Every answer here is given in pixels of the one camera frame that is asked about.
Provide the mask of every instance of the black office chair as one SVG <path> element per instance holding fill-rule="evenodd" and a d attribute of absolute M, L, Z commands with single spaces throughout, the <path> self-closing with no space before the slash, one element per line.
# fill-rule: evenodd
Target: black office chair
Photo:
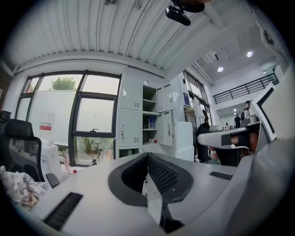
<path fill-rule="evenodd" d="M 8 138 L 9 140 L 0 149 L 1 164 L 6 167 L 6 170 L 25 172 L 34 181 L 44 182 L 41 170 L 41 140 L 34 137 L 32 124 L 11 119 L 5 127 L 4 134 L 0 136 L 0 139 Z M 57 177 L 52 173 L 49 175 L 48 181 L 52 187 L 59 184 Z"/>
<path fill-rule="evenodd" d="M 5 126 L 10 120 L 10 115 L 11 115 L 11 112 L 7 112 L 7 111 L 0 112 L 0 134 L 4 133 Z"/>

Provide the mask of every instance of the water bottle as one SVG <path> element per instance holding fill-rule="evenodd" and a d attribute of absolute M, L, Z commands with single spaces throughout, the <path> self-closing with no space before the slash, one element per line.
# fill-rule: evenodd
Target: water bottle
<path fill-rule="evenodd" d="M 155 129 L 155 120 L 154 120 L 154 118 L 152 117 L 152 122 L 151 122 L 151 129 Z"/>
<path fill-rule="evenodd" d="M 154 129 L 153 117 L 151 117 L 150 119 L 148 119 L 148 128 L 151 129 L 151 130 Z"/>

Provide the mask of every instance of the black railing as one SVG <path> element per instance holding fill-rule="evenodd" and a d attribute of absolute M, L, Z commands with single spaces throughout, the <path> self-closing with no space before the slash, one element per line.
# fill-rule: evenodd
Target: black railing
<path fill-rule="evenodd" d="M 265 89 L 270 82 L 272 82 L 274 85 L 279 83 L 274 73 L 268 76 L 264 76 L 260 79 L 253 80 L 241 86 L 232 88 L 223 93 L 216 94 L 213 96 L 213 98 L 215 100 L 215 103 L 218 104 L 224 101 L 232 100 Z"/>

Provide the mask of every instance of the man in black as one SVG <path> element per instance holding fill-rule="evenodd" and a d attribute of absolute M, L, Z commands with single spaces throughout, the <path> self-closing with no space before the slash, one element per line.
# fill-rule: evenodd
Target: man in black
<path fill-rule="evenodd" d="M 246 101 L 246 106 L 244 108 L 244 111 L 245 110 L 249 110 L 250 109 L 250 101 Z M 241 120 L 244 120 L 245 118 L 245 115 L 244 115 L 244 112 L 241 113 Z"/>
<path fill-rule="evenodd" d="M 246 107 L 244 108 L 244 111 L 249 109 L 250 109 L 250 101 L 246 101 Z"/>
<path fill-rule="evenodd" d="M 239 114 L 236 113 L 236 117 L 235 117 L 235 127 L 239 128 L 241 126 L 241 118 L 239 118 Z"/>

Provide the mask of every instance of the black window frame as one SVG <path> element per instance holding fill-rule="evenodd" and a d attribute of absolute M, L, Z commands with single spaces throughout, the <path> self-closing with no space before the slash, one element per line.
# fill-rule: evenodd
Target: black window frame
<path fill-rule="evenodd" d="M 29 76 L 23 86 L 22 92 L 21 92 L 20 97 L 18 99 L 18 104 L 17 104 L 17 108 L 16 108 L 16 113 L 15 113 L 15 119 L 17 119 L 21 99 L 30 98 L 30 102 L 29 102 L 29 106 L 28 106 L 28 110 L 27 110 L 27 115 L 26 115 L 26 121 L 29 121 L 31 108 L 32 108 L 32 104 L 34 101 L 34 96 L 36 94 L 36 91 L 38 91 L 44 77 L 55 76 L 55 75 L 69 75 L 69 74 L 82 76 L 80 83 L 77 87 L 75 96 L 74 96 L 71 114 L 70 114 L 70 120 L 69 120 L 68 150 L 69 150 L 70 165 L 71 166 L 88 166 L 88 165 L 76 164 L 74 139 L 77 136 L 78 137 L 97 137 L 97 138 L 100 138 L 100 137 L 101 138 L 115 138 L 116 137 L 118 94 L 119 94 L 119 90 L 120 90 L 120 86 L 121 86 L 122 74 L 115 75 L 115 74 L 111 74 L 111 73 L 85 70 L 85 71 L 56 71 L 56 72 L 50 72 L 50 73 L 42 73 L 42 74 L 35 75 L 35 76 Z M 113 94 L 103 94 L 103 93 L 82 91 L 88 75 L 112 77 L 112 78 L 119 79 L 117 94 L 113 95 Z M 30 82 L 31 79 L 34 79 L 34 78 L 39 78 L 38 82 L 34 88 L 34 91 L 32 93 L 25 93 L 25 89 L 28 86 L 28 83 Z M 77 117 L 79 114 L 79 106 L 80 106 L 80 102 L 81 102 L 82 98 L 113 100 L 114 101 L 113 113 L 112 113 L 112 131 L 111 131 L 111 133 L 76 131 Z M 116 159 L 116 139 L 113 141 L 113 156 L 114 156 L 114 159 Z"/>
<path fill-rule="evenodd" d="M 112 77 L 112 78 L 119 79 L 117 94 L 113 95 L 113 94 L 102 94 L 102 93 L 82 91 L 85 85 L 85 82 L 87 81 L 88 75 L 97 75 L 97 76 Z M 73 106 L 72 106 L 71 115 L 70 115 L 70 122 L 69 122 L 68 142 L 69 142 L 69 158 L 70 158 L 71 166 L 75 166 L 75 165 L 88 166 L 88 165 L 82 165 L 82 164 L 76 163 L 75 137 L 97 137 L 97 138 L 115 138 L 116 137 L 118 94 L 119 94 L 120 85 L 121 85 L 121 78 L 122 78 L 122 75 L 114 75 L 114 74 L 103 73 L 103 72 L 85 71 L 85 74 L 83 74 L 74 97 Z M 80 107 L 82 98 L 114 101 L 111 133 L 76 131 L 77 119 L 79 115 L 79 107 Z M 114 155 L 114 159 L 116 159 L 116 140 L 113 141 L 113 155 Z"/>
<path fill-rule="evenodd" d="M 210 114 L 210 121 L 211 121 L 211 125 L 212 125 L 212 115 L 211 115 L 211 110 L 210 110 L 210 106 L 208 103 L 208 97 L 205 92 L 204 85 L 200 81 L 198 81 L 195 77 L 193 77 L 190 73 L 188 73 L 187 71 L 183 71 L 183 75 L 184 75 L 184 78 L 187 81 L 187 83 L 191 83 L 191 80 L 190 80 L 190 78 L 191 78 L 193 80 L 193 82 L 195 82 L 193 84 L 200 90 L 200 92 L 204 98 L 201 98 L 200 96 L 194 94 L 194 92 L 192 90 L 189 90 L 189 96 L 192 99 L 196 98 L 199 101 L 199 103 L 201 103 L 205 107 L 206 113 Z"/>

